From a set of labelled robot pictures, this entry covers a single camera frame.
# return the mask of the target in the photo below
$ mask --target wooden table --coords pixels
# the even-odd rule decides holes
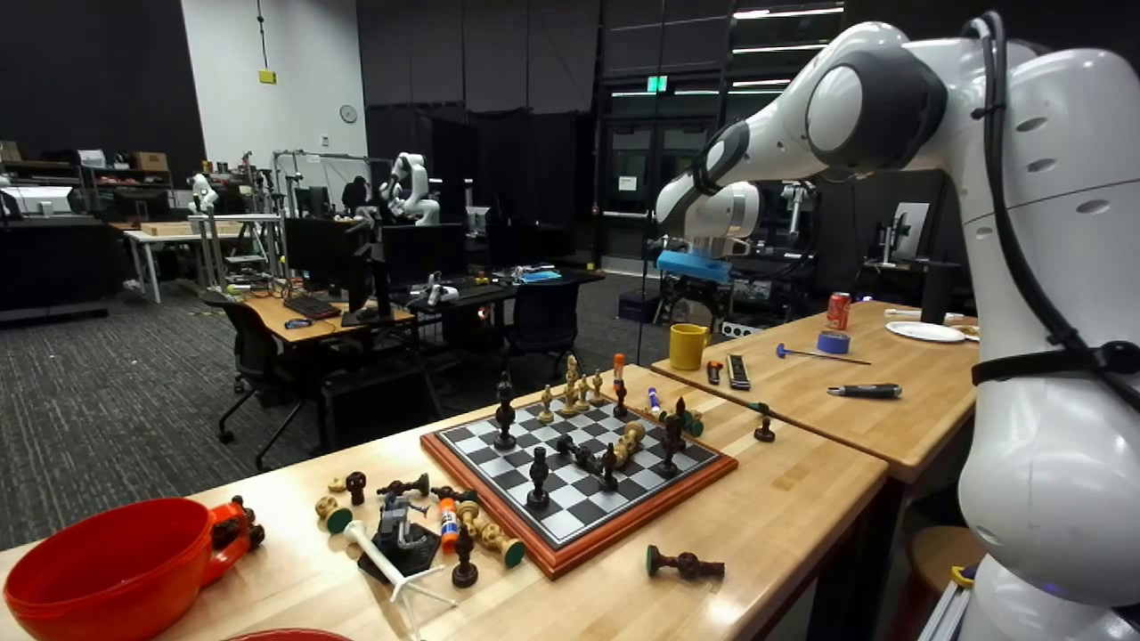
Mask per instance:
[[[734,343],[704,348],[704,360],[741,356],[750,378],[750,392],[730,392],[728,371],[715,392],[741,403],[769,403],[778,414],[801,419],[810,429],[845,441],[851,449],[872,453],[892,462],[892,477],[919,477],[939,443],[974,417],[974,382],[976,344],[931,344],[896,338],[885,320],[886,302],[851,306],[851,356],[870,360],[870,365],[812,360],[812,356],[778,356],[778,344],[815,348],[823,329],[823,313],[756,329]],[[692,383],[710,383],[704,371],[682,375],[671,360],[654,364]],[[870,403],[831,396],[831,383],[900,383],[896,403]]]
[[[281,296],[242,296],[242,302],[255,309],[262,328],[271,328],[288,344],[360,329],[360,328],[344,328],[341,316],[321,316],[321,320],[311,320],[305,328],[288,328],[288,320],[299,313],[288,309]],[[392,306],[392,320],[412,325],[418,316],[407,306]]]
[[[133,243],[133,262],[135,262],[135,276],[147,290],[147,299],[164,302],[159,282],[155,282],[155,262],[154,262],[154,248],[155,246],[190,246],[190,243],[202,243],[202,235],[190,224],[190,221],[151,221],[140,229],[121,229]],[[237,238],[242,224],[236,221],[217,221],[217,238]]]
[[[471,592],[451,592],[450,574],[429,581],[431,592],[456,593],[459,608],[431,598],[407,604],[419,638],[750,632],[812,575],[815,563],[886,477],[879,459],[784,422],[778,422],[774,443],[758,443],[750,438],[750,414],[640,365],[627,365],[627,383],[629,405],[644,400],[648,383],[654,383],[663,400],[684,396],[687,405],[704,417],[704,441],[736,454],[741,465],[564,581],[546,581],[530,563],[507,574],[502,563],[478,549],[473,563],[480,581]],[[242,496],[268,528],[268,544],[242,560],[236,575],[202,592],[195,608],[178,619],[166,638],[233,638],[268,626],[321,626],[349,638],[407,632],[402,617],[389,604],[389,592],[357,568],[344,541],[318,528],[312,502],[332,477],[349,470],[366,470],[372,487],[410,481],[425,470],[431,484],[440,484],[445,472],[419,453],[419,434],[488,414],[492,405],[191,496],[207,504]],[[363,504],[357,511],[375,522],[378,510]],[[671,554],[699,550],[720,560],[728,563],[728,581],[648,581],[644,544],[660,544]],[[0,550],[3,575],[20,550],[24,549]],[[0,612],[0,638],[20,638],[6,608]]]

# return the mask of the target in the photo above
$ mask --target chessboard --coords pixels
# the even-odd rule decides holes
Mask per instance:
[[[538,419],[538,410],[538,403],[515,405],[515,419],[509,426],[515,441],[514,449],[495,449],[502,429],[492,417],[431,429],[419,443],[459,481],[459,487],[478,492],[478,502],[527,544],[527,560],[550,575],[568,574],[598,549],[736,470],[736,459],[701,441],[687,441],[673,453],[673,477],[663,477],[663,426],[654,419],[629,417],[644,426],[640,449],[627,465],[614,470],[617,492],[602,492],[602,472],[585,470],[577,454],[560,454],[556,441],[569,434],[577,449],[598,459],[629,419],[617,419],[614,403],[564,417],[564,403],[556,400],[550,422]],[[534,449],[546,449],[550,462],[550,504],[538,511],[527,510],[527,492],[534,492]]]

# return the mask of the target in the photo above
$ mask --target white wall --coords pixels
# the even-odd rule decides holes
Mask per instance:
[[[207,156],[236,168],[253,149],[255,168],[273,168],[278,149],[302,149],[302,186],[326,186],[338,202],[341,186],[366,173],[357,0],[259,7],[278,85],[255,81],[255,0],[180,0]],[[341,106],[360,113],[357,125],[338,117]]]

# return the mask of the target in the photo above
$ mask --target exit sign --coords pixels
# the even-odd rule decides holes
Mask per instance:
[[[644,77],[648,94],[666,94],[671,93],[671,73],[648,73]]]

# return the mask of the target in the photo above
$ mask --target red bowl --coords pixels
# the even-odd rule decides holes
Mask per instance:
[[[207,504],[135,502],[39,541],[6,574],[3,598],[32,638],[144,641],[195,600],[207,560]]]

